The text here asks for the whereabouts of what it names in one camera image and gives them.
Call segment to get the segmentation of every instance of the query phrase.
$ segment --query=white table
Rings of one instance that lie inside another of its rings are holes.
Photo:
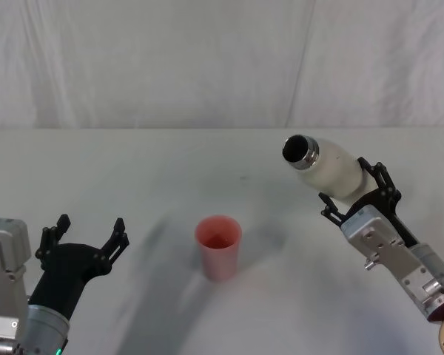
[[[61,213],[63,243],[101,246],[117,217],[127,225],[130,247],[86,287],[67,354],[441,354],[439,327],[384,268],[363,269],[283,161],[296,132],[0,132],[0,217],[27,223],[33,251]],[[444,129],[303,132],[384,162],[400,218],[444,259]],[[243,245],[237,277],[213,285],[192,234],[220,213],[240,222]],[[31,291],[38,261],[27,270]]]

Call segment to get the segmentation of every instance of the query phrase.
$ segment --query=pink cup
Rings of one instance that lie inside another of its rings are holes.
[[[211,216],[198,224],[195,239],[201,250],[203,271],[209,279],[220,282],[237,272],[241,237],[242,228],[227,216]]]

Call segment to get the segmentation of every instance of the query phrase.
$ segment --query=white backdrop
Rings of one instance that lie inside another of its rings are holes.
[[[444,125],[444,0],[0,0],[0,127]]]

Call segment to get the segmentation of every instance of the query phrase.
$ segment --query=black bracket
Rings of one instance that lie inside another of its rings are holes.
[[[86,244],[59,244],[70,227],[67,214],[56,226],[43,228],[35,256],[44,270],[29,304],[43,305],[70,319],[85,285],[92,278],[109,274],[112,265],[129,245],[124,220],[118,218],[110,239],[100,249]]]
[[[375,179],[378,188],[357,200],[346,214],[340,213],[334,201],[332,201],[328,195],[321,192],[319,197],[326,204],[321,214],[336,226],[341,227],[346,220],[360,211],[364,206],[373,205],[391,222],[408,248],[416,245],[418,243],[416,238],[396,215],[396,207],[401,199],[401,192],[394,185],[386,167],[380,162],[372,166],[364,158],[358,158],[357,161],[362,170],[368,172]]]

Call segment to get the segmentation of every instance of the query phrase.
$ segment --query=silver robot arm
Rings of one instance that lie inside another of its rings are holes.
[[[338,226],[347,241],[366,257],[365,269],[384,265],[424,317],[429,322],[442,323],[440,347],[444,353],[444,261],[428,244],[417,240],[396,215],[401,193],[386,167],[382,163],[371,166],[364,158],[355,161],[347,153],[339,153],[333,143],[324,144],[325,150],[319,149],[313,160],[306,143],[309,140],[313,138],[289,138],[283,156],[301,173],[306,184],[320,191],[326,204],[321,214]],[[308,161],[307,168],[304,164],[300,170],[299,161]],[[338,196],[355,199],[342,200]],[[347,203],[349,210],[340,213],[331,197]]]
[[[0,355],[12,354],[24,333],[28,302],[23,275],[30,257],[26,224],[0,218]]]
[[[27,226],[21,220],[0,218],[0,355],[61,355],[85,285],[109,274],[129,245],[121,218],[100,249],[59,244],[69,226],[63,214],[55,227],[43,229],[36,257],[44,273],[28,298],[23,282],[24,264],[31,256]]]

